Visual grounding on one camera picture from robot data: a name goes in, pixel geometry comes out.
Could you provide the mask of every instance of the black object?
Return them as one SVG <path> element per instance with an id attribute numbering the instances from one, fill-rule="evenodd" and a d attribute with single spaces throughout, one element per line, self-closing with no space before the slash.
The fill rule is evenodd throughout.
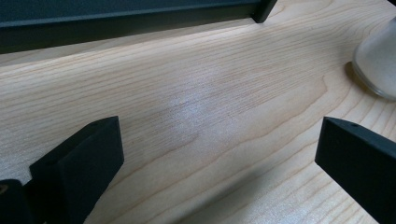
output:
<path id="1" fill-rule="evenodd" d="M 396 223 L 396 143 L 324 118 L 315 162 L 379 223 Z"/>
<path id="2" fill-rule="evenodd" d="M 0 1 L 0 53 L 252 17 L 276 0 Z"/>
<path id="3" fill-rule="evenodd" d="M 83 223 L 122 164 L 118 118 L 93 122 L 32 164 L 23 188 L 0 182 L 0 223 Z"/>

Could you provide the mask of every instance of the white object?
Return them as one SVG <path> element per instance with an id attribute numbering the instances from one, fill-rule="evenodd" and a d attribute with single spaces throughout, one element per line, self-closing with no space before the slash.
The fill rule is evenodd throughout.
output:
<path id="1" fill-rule="evenodd" d="M 372 91 L 396 100 L 396 18 L 356 48 L 352 64 Z"/>

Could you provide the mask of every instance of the wooden desk surface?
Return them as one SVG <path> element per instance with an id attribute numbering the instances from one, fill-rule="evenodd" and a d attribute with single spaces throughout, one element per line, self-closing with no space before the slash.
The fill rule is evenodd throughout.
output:
<path id="1" fill-rule="evenodd" d="M 372 223 L 315 163 L 323 116 L 396 140 L 354 48 L 385 0 L 280 0 L 229 21 L 0 55 L 0 178 L 120 116 L 125 163 L 86 223 Z"/>

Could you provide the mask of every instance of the wood grain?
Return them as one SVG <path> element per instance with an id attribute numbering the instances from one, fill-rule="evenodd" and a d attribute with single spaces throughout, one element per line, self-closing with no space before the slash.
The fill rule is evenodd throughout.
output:
<path id="1" fill-rule="evenodd" d="M 229 21 L 0 55 L 1 178 L 120 116 L 125 163 L 86 223 L 375 223 L 314 163 L 323 116 L 396 140 L 353 49 L 385 0 L 279 0 Z"/>

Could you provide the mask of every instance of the light wood tabletop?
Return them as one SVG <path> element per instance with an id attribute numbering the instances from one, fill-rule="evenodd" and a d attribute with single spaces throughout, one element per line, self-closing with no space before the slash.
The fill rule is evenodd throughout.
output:
<path id="1" fill-rule="evenodd" d="M 354 48 L 385 0 L 279 0 L 251 19 L 0 55 L 0 179 L 120 117 L 125 163 L 86 223 L 375 223 L 315 163 L 322 118 L 396 140 Z"/>

